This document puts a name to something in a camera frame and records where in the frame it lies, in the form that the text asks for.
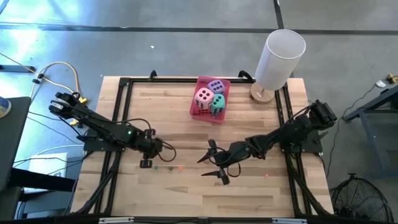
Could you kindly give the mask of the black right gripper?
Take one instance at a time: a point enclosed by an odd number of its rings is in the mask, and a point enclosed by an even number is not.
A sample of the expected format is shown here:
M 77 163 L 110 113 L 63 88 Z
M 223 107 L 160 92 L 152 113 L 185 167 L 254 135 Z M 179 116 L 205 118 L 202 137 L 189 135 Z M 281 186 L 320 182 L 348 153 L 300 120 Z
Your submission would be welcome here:
M 226 151 L 218 151 L 218 146 L 214 139 L 209 139 L 208 144 L 209 148 L 207 153 L 199 159 L 197 163 L 209 160 L 217 166 L 230 166 L 251 157 L 252 154 L 251 146 L 245 141 L 231 143 L 229 149 Z M 228 185 L 230 183 L 229 176 L 223 169 L 204 173 L 201 176 L 215 176 L 221 179 L 223 185 Z

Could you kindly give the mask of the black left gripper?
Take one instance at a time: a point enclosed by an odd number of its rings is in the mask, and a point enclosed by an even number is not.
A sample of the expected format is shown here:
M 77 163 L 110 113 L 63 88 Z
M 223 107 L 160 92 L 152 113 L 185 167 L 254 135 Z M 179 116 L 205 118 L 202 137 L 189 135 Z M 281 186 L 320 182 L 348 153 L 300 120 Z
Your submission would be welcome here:
M 139 167 L 141 169 L 151 168 L 152 160 L 159 152 L 162 151 L 162 142 L 159 139 L 154 139 L 156 135 L 155 129 L 145 129 L 138 131 L 134 140 L 134 149 L 142 153 L 143 160 L 140 160 Z

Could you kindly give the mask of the large teal foam die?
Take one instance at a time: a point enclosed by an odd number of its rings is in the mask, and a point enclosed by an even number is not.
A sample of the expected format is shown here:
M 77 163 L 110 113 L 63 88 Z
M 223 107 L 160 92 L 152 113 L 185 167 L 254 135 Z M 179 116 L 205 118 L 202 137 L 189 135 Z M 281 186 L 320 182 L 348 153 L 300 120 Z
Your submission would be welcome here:
M 215 94 L 213 102 L 211 104 L 211 114 L 216 116 L 221 114 L 226 107 L 225 98 L 222 94 Z

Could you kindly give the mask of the large pink foam die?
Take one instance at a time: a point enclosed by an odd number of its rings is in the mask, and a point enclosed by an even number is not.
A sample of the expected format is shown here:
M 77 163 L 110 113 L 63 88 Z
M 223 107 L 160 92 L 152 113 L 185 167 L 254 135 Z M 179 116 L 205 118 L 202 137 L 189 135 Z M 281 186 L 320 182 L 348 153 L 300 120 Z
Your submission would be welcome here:
M 193 98 L 193 102 L 195 105 L 197 105 L 199 107 L 199 109 L 202 110 L 207 110 L 213 100 L 214 100 L 214 93 L 207 89 L 207 88 L 200 88 L 196 93 L 195 96 Z

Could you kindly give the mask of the large purple foam die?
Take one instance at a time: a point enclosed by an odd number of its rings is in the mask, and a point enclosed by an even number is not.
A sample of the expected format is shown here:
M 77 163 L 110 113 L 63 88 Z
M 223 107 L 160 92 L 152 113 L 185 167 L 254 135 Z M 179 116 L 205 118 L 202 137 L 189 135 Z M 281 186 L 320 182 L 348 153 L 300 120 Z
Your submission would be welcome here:
M 221 80 L 213 80 L 207 84 L 207 89 L 211 90 L 214 94 L 224 94 L 225 86 Z

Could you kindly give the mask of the pink translucent plastic bin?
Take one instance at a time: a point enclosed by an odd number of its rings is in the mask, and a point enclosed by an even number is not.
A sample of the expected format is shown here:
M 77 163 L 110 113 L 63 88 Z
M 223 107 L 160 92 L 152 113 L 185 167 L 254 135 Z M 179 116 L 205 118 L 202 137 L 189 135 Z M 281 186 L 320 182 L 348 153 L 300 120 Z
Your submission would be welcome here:
M 227 106 L 227 104 L 228 104 L 228 97 L 229 97 L 229 91 L 230 91 L 230 88 L 231 88 L 231 82 L 230 82 L 230 81 L 227 81 L 226 79 L 222 79 L 222 78 L 199 77 L 199 78 L 197 79 L 197 84 L 196 84 L 196 87 L 195 87 L 195 91 L 194 91 L 194 94 L 193 94 L 193 98 L 194 98 L 194 96 L 195 96 L 195 93 L 196 93 L 200 88 L 207 88 L 207 84 L 208 84 L 209 82 L 213 81 L 213 80 L 221 80 L 221 81 L 223 82 L 223 84 L 224 84 L 224 86 L 225 86 L 225 93 L 223 94 L 223 96 L 224 96 L 224 98 L 225 98 L 225 102 L 226 102 L 226 106 Z M 199 121 L 206 121 L 206 122 L 209 122 L 209 123 L 218 123 L 218 124 L 221 124 L 221 123 L 223 122 L 224 117 L 225 117 L 225 114 L 226 114 L 226 107 L 225 107 L 224 111 L 223 111 L 221 114 L 219 114 L 219 115 L 214 116 L 214 115 L 212 115 L 211 112 L 210 112 L 210 115 L 207 116 L 207 117 L 205 117 L 205 118 L 194 118 L 194 117 L 192 116 L 192 112 L 193 112 L 194 107 L 198 107 L 198 106 L 194 104 L 193 99 L 192 99 L 192 103 L 191 103 L 191 107 L 190 107 L 189 113 L 190 113 L 190 116 L 191 116 L 193 119 L 196 119 L 196 120 L 199 120 Z

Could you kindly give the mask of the white box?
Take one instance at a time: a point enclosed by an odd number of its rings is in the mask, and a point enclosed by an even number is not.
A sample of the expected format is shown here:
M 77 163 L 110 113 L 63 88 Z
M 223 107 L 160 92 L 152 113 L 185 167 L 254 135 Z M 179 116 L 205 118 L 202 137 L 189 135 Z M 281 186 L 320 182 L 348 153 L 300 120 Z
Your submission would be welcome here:
M 66 177 L 67 153 L 32 156 L 28 170 L 31 172 Z

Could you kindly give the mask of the white-shade lamp with wooden base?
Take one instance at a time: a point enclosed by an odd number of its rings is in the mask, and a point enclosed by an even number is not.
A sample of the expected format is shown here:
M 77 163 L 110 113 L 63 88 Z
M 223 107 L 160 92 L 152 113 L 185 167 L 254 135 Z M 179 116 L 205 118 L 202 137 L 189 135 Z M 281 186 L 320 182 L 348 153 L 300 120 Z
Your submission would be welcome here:
M 307 48 L 298 33 L 279 29 L 271 32 L 264 44 L 249 96 L 257 104 L 268 104 L 296 68 Z

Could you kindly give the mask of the black desk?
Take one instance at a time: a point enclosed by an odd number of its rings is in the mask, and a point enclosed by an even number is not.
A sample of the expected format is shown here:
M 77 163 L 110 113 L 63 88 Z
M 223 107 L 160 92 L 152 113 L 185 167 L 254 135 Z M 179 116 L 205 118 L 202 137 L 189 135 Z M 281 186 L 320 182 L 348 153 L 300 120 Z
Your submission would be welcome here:
M 0 118 L 0 191 L 6 188 L 31 102 L 28 96 L 8 98 L 11 109 Z

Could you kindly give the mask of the black floor fan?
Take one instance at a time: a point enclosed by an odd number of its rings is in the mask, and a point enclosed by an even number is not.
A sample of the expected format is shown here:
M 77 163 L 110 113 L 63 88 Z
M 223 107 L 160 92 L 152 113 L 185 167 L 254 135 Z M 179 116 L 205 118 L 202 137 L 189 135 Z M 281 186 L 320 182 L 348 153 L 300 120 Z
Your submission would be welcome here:
M 331 189 L 335 215 L 345 218 L 394 223 L 389 203 L 370 181 L 349 173 L 349 178 Z

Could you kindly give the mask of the blue and yellow tape roll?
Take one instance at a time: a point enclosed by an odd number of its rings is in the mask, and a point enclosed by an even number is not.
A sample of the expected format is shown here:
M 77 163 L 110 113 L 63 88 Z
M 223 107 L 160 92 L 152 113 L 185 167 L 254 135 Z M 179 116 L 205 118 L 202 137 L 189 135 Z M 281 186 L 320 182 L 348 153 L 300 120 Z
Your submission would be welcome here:
M 12 107 L 11 102 L 0 96 L 0 119 L 7 116 Z

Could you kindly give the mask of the black stand foot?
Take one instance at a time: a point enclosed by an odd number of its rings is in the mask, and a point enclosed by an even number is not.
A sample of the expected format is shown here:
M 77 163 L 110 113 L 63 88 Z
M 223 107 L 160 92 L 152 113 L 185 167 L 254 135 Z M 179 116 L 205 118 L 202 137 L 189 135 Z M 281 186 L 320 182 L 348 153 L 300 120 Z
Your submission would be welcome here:
M 0 65 L 0 72 L 34 73 L 35 67 L 23 67 L 20 65 Z

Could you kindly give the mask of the dark metal side table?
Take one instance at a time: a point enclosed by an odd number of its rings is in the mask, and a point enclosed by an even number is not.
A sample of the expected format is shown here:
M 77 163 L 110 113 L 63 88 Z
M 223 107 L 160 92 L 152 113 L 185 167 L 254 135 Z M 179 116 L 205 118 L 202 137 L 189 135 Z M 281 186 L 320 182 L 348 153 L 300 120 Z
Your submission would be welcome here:
M 398 85 L 343 117 L 361 120 L 368 143 L 377 158 L 378 168 L 371 179 L 398 177 Z

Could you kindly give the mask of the black aluminium table frame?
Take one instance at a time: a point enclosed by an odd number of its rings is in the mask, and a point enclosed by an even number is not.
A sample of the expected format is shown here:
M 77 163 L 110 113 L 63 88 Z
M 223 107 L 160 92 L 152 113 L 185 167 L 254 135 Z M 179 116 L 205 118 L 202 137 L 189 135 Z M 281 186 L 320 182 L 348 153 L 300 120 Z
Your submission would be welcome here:
M 247 223 L 292 218 L 285 156 L 278 146 L 267 153 L 266 160 L 247 159 L 232 166 L 233 177 L 226 186 L 216 177 L 201 176 L 214 167 L 207 161 L 197 161 L 205 154 L 209 139 L 226 148 L 232 142 L 278 128 L 280 118 L 307 105 L 304 81 L 289 79 L 288 89 L 280 91 L 280 101 L 257 105 L 248 96 L 251 84 L 243 78 L 232 78 L 221 124 L 191 118 L 189 109 L 196 83 L 195 78 L 184 77 L 104 78 L 98 113 L 112 117 L 114 103 L 120 99 L 118 119 L 139 118 L 138 127 L 152 126 L 160 138 L 175 148 L 164 151 L 151 169 L 139 167 L 138 152 L 123 152 L 112 215 L 134 217 L 132 224 Z

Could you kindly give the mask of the silver aluminium bracket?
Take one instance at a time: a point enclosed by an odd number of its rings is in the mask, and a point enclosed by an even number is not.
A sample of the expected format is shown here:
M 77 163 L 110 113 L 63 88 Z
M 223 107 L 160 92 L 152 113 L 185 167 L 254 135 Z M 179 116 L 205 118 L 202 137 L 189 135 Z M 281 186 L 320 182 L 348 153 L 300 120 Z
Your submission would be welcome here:
M 299 218 L 273 218 L 272 224 L 308 224 L 306 219 Z
M 100 218 L 98 224 L 117 224 L 134 222 L 134 217 L 105 217 Z

